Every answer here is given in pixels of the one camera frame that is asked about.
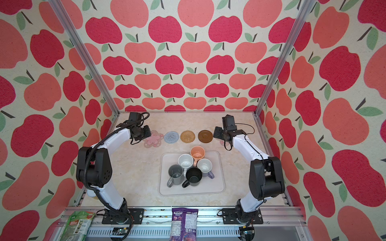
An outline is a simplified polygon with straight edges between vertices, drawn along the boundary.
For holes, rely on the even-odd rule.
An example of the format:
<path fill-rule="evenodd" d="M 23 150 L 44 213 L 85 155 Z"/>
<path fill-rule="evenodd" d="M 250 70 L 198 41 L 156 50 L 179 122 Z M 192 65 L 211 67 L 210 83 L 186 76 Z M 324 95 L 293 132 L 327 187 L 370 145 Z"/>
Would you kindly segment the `pink flower silicone coaster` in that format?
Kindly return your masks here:
<path fill-rule="evenodd" d="M 158 133 L 157 131 L 151 131 L 151 136 L 144 140 L 144 147 L 145 148 L 151 148 L 151 147 L 158 148 L 161 146 L 163 139 L 164 139 L 164 134 Z"/>

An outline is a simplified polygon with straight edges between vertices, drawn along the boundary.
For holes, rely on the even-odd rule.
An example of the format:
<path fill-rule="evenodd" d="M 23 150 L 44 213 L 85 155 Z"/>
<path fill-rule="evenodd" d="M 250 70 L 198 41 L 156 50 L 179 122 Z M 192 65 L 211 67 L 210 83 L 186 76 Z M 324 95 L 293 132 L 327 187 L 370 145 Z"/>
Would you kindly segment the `round brown wooden coaster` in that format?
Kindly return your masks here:
<path fill-rule="evenodd" d="M 213 133 L 209 130 L 202 130 L 198 134 L 198 139 L 202 143 L 210 143 L 213 140 Z"/>

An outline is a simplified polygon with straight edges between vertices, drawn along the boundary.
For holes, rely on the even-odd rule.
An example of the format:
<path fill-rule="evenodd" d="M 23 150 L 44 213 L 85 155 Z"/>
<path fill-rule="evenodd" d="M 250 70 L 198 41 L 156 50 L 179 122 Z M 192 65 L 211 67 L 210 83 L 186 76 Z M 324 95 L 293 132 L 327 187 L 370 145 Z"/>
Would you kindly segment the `round grey felt coaster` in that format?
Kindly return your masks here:
<path fill-rule="evenodd" d="M 164 141 L 168 144 L 174 144 L 180 139 L 180 135 L 175 131 L 169 131 L 164 135 Z"/>

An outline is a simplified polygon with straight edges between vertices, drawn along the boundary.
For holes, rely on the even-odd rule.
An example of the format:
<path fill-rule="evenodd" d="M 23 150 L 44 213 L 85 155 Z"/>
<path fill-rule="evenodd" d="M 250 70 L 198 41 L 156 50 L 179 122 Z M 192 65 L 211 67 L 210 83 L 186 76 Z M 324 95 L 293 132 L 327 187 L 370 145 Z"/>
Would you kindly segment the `white lilac handled mug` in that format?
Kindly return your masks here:
<path fill-rule="evenodd" d="M 215 175 L 212 172 L 212 162 L 209 159 L 201 159 L 197 163 L 197 167 L 201 170 L 202 172 L 202 177 L 208 177 L 211 179 L 215 178 Z"/>

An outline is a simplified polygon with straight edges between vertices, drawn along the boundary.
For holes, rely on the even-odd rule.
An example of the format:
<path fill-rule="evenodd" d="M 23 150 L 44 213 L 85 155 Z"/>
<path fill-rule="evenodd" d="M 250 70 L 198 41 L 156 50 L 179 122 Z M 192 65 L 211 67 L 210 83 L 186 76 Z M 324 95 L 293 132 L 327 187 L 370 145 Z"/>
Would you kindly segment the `round woven rattan coaster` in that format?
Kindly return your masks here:
<path fill-rule="evenodd" d="M 183 131 L 180 135 L 180 139 L 184 143 L 192 143 L 195 140 L 196 136 L 193 131 Z"/>

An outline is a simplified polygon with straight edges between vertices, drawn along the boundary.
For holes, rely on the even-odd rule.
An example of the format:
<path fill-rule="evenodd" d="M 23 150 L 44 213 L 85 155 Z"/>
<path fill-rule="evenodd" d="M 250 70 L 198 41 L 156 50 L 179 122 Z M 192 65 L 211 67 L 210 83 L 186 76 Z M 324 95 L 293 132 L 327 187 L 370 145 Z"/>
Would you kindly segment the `grey mug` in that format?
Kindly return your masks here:
<path fill-rule="evenodd" d="M 169 180 L 167 187 L 171 188 L 174 185 L 181 185 L 184 182 L 184 169 L 180 165 L 172 165 L 169 170 Z"/>

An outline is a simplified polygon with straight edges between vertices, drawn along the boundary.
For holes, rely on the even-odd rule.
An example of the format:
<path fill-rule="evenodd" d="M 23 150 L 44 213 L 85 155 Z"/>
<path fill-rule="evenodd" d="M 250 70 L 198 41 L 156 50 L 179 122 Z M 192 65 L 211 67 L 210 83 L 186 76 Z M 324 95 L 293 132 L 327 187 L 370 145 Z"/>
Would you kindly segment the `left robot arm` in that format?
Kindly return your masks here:
<path fill-rule="evenodd" d="M 150 117 L 148 112 L 131 112 L 129 118 L 101 141 L 79 149 L 76 166 L 76 179 L 83 183 L 103 204 L 109 213 L 130 218 L 127 202 L 111 181 L 113 169 L 110 155 L 126 141 L 131 145 L 140 143 L 151 136 L 151 130 L 144 121 Z"/>

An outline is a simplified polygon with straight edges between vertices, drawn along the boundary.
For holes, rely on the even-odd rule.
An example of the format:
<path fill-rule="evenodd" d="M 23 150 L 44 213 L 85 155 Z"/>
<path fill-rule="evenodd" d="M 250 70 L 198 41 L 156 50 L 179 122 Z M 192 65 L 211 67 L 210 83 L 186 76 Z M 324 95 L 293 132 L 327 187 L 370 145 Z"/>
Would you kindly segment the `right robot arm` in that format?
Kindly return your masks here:
<path fill-rule="evenodd" d="M 249 192 L 235 206 L 238 222 L 245 224 L 252 221 L 266 199 L 285 192 L 281 161 L 254 145 L 248 134 L 237 128 L 234 116 L 226 115 L 222 118 L 222 123 L 222 127 L 215 127 L 213 137 L 229 143 L 231 149 L 238 150 L 250 162 Z"/>

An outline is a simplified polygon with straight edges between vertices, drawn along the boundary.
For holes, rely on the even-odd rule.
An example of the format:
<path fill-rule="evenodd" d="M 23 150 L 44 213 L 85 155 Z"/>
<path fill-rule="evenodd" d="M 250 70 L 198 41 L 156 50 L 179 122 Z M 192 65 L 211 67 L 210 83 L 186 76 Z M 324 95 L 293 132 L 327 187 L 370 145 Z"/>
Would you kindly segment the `peach orange mug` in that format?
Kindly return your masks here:
<path fill-rule="evenodd" d="M 197 167 L 198 162 L 205 157 L 205 150 L 201 146 L 194 146 L 191 149 L 191 156 L 194 159 L 194 167 Z"/>

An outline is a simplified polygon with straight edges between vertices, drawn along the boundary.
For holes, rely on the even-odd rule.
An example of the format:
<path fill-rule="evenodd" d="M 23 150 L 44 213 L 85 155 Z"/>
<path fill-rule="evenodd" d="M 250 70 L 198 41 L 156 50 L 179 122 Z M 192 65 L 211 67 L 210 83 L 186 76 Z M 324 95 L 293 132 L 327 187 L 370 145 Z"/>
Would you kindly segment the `black mug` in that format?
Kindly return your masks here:
<path fill-rule="evenodd" d="M 198 186 L 201 179 L 201 170 L 197 167 L 191 168 L 186 173 L 186 181 L 182 184 L 182 187 L 187 188 L 188 186 Z"/>

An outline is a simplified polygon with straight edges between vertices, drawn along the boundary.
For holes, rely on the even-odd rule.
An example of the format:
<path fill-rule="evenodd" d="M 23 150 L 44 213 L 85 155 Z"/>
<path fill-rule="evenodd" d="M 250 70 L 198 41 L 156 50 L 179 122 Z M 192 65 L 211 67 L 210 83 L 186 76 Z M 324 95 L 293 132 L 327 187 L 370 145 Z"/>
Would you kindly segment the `translucent white tray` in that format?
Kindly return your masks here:
<path fill-rule="evenodd" d="M 220 154 L 207 151 L 193 166 L 188 153 L 165 153 L 161 157 L 158 192 L 162 196 L 213 194 L 225 191 Z"/>

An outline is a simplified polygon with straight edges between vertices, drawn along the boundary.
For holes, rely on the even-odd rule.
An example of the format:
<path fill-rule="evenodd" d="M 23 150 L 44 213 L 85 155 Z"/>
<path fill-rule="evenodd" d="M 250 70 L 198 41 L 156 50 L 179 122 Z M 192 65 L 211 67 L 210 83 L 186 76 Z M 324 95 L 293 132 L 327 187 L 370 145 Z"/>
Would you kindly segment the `purple snack bag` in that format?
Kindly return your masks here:
<path fill-rule="evenodd" d="M 170 241 L 196 241 L 198 209 L 173 208 Z"/>

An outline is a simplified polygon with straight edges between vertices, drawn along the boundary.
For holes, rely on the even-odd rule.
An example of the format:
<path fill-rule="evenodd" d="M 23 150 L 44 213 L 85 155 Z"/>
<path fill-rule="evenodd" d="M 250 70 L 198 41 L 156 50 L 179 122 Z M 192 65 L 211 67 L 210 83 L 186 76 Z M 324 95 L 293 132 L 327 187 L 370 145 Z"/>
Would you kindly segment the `aluminium corner frame post left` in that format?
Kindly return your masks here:
<path fill-rule="evenodd" d="M 61 25 L 64 27 L 65 31 L 67 32 L 70 40 L 74 44 L 74 47 L 76 48 L 80 58 L 84 62 L 89 74 L 93 77 L 93 80 L 95 81 L 97 87 L 99 88 L 103 98 L 105 99 L 106 103 L 111 109 L 113 116 L 118 117 L 120 115 L 118 106 L 116 105 L 113 97 L 110 95 L 110 92 L 106 86 L 106 83 L 104 82 L 102 76 L 97 70 L 96 65 L 94 64 L 94 61 L 90 53 L 88 52 L 86 46 L 84 45 L 80 36 L 78 35 L 77 30 L 71 21 L 70 16 L 65 10 L 64 5 L 62 4 L 61 1 L 57 1 L 57 0 L 48 1 L 48 2 L 52 7 L 58 20 L 60 21 Z"/>

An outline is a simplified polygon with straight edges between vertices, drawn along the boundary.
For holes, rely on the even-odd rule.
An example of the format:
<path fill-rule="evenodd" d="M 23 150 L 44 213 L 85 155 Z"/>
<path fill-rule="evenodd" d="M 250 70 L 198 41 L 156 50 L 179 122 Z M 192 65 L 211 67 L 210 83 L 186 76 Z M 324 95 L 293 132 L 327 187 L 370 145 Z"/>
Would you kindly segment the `aluminium front rail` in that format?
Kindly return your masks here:
<path fill-rule="evenodd" d="M 127 219 L 98 207 L 69 208 L 55 223 L 51 240 L 312 240 L 300 209 L 291 206 L 262 207 L 243 225 L 230 207 L 143 207 L 131 208 L 129 214 Z"/>

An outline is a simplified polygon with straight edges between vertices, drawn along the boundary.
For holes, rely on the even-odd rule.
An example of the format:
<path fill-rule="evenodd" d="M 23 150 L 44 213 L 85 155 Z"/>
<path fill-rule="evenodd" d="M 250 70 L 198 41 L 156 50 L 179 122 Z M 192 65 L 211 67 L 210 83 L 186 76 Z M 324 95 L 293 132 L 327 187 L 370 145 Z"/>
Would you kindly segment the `aluminium corner frame post right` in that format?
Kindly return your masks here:
<path fill-rule="evenodd" d="M 257 118 L 260 115 L 260 112 L 263 109 L 263 106 L 266 104 L 266 101 L 270 95 L 270 92 L 274 86 L 274 83 L 278 80 L 278 75 L 282 71 L 282 68 L 286 62 L 287 57 L 290 55 L 290 52 L 294 50 L 294 44 L 297 40 L 303 25 L 305 24 L 308 15 L 310 14 L 310 11 L 312 10 L 313 5 L 317 2 L 316 0 L 306 0 L 302 1 L 303 5 L 300 7 L 300 11 L 295 18 L 294 25 L 289 33 L 289 36 L 283 46 L 283 49 L 280 52 L 280 56 L 278 58 L 278 61 L 276 62 L 276 65 L 273 69 L 272 74 L 270 75 L 266 88 L 263 92 L 262 97 L 259 100 L 258 106 L 256 108 L 256 111 L 254 112 L 254 117 Z"/>

